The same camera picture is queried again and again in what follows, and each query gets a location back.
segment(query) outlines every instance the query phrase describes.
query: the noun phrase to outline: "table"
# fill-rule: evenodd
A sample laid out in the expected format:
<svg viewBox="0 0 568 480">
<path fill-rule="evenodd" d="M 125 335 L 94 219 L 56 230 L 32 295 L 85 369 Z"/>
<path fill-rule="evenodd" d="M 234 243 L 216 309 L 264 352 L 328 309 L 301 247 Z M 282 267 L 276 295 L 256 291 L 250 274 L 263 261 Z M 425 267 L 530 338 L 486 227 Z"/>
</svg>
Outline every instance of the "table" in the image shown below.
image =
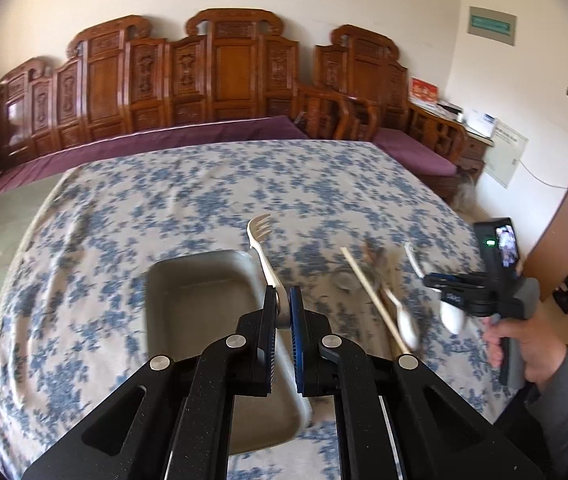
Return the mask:
<svg viewBox="0 0 568 480">
<path fill-rule="evenodd" d="M 374 145 L 269 140 L 190 146 L 84 164 L 68 171 L 26 233 L 0 298 L 0 464 L 10 478 L 52 446 L 143 364 L 144 278 L 158 260 L 247 250 L 245 227 L 276 224 L 266 252 L 285 285 L 326 314 L 333 331 L 390 357 L 381 318 L 364 295 L 333 284 L 368 238 L 397 257 L 398 293 L 423 333 L 422 359 L 493 421 L 510 392 L 486 362 L 479 323 L 458 336 L 439 322 L 401 244 L 427 270 L 479 268 L 474 235 L 416 177 Z M 335 478 L 330 399 L 291 442 L 229 459 L 229 478 Z"/>
</svg>

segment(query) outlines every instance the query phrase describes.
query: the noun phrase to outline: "gray plastic tray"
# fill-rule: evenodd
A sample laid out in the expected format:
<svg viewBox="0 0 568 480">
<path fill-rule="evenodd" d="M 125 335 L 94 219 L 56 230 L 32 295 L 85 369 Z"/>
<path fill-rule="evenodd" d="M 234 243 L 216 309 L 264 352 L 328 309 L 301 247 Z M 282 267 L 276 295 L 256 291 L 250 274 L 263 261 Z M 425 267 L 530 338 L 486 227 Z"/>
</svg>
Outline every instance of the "gray plastic tray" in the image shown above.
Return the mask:
<svg viewBox="0 0 568 480">
<path fill-rule="evenodd" d="M 146 282 L 149 355 L 181 360 L 201 354 L 233 333 L 242 314 L 261 308 L 264 293 L 261 268 L 247 253 L 212 251 L 157 262 Z M 297 393 L 293 363 L 277 331 L 272 393 L 235 397 L 230 454 L 292 439 L 310 423 L 311 413 L 308 400 Z"/>
</svg>

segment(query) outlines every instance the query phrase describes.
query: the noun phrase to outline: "green sign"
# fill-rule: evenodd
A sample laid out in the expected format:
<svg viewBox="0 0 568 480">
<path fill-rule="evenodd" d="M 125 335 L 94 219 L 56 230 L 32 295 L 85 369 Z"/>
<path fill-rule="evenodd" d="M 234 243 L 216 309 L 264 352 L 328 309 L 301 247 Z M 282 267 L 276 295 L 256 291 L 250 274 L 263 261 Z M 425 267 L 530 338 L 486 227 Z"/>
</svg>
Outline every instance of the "green sign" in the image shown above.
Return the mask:
<svg viewBox="0 0 568 480">
<path fill-rule="evenodd" d="M 491 20 L 490 18 L 471 15 L 471 26 L 510 36 L 510 23 L 501 22 L 499 20 Z"/>
</svg>

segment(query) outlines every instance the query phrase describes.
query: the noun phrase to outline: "white handle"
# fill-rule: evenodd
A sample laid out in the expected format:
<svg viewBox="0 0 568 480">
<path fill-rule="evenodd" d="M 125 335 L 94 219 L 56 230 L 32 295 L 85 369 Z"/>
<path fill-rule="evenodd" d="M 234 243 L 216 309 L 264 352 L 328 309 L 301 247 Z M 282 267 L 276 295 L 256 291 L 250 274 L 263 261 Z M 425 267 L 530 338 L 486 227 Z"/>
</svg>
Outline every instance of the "white handle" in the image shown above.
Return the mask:
<svg viewBox="0 0 568 480">
<path fill-rule="evenodd" d="M 277 300 L 279 302 L 279 315 L 277 316 L 277 324 L 280 325 L 286 324 L 289 322 L 290 316 L 290 306 L 288 304 L 288 295 L 286 294 L 286 289 L 282 282 L 279 281 L 279 278 L 275 274 L 273 267 L 270 266 L 269 259 L 264 254 L 264 250 L 261 248 L 261 244 L 259 242 L 255 242 L 251 244 L 254 250 L 257 251 L 257 255 L 259 256 L 259 261 L 261 263 L 261 268 L 264 271 L 264 276 L 266 277 L 266 283 L 270 286 L 275 287 L 275 291 L 277 293 Z"/>
<path fill-rule="evenodd" d="M 413 352 L 416 351 L 419 348 L 419 328 L 417 323 L 387 286 L 384 286 L 383 290 L 386 297 L 391 300 L 397 309 L 397 328 L 401 339 L 403 339 L 408 348 Z"/>
</svg>

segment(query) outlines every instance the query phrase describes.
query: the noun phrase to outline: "wooden armrest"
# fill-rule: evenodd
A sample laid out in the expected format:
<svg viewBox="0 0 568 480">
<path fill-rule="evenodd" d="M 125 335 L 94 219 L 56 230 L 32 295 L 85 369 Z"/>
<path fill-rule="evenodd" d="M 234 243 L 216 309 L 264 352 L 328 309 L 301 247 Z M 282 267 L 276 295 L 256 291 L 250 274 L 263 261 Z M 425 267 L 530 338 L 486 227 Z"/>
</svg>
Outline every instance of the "wooden armrest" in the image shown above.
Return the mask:
<svg viewBox="0 0 568 480">
<path fill-rule="evenodd" d="M 353 105 L 330 88 L 298 83 L 295 124 L 312 139 L 355 140 L 359 127 Z"/>
<path fill-rule="evenodd" d="M 468 143 L 464 125 L 439 117 L 413 103 L 409 103 L 409 110 L 411 117 L 406 133 L 455 164 Z"/>
<path fill-rule="evenodd" d="M 379 105 L 375 101 L 371 101 L 369 99 L 364 99 L 361 97 L 353 97 L 348 96 L 350 102 L 355 105 L 355 113 L 358 115 L 358 118 L 363 123 L 365 128 L 362 128 L 362 140 L 366 142 L 371 142 L 375 137 L 379 129 L 380 123 L 380 113 L 379 113 Z"/>
</svg>

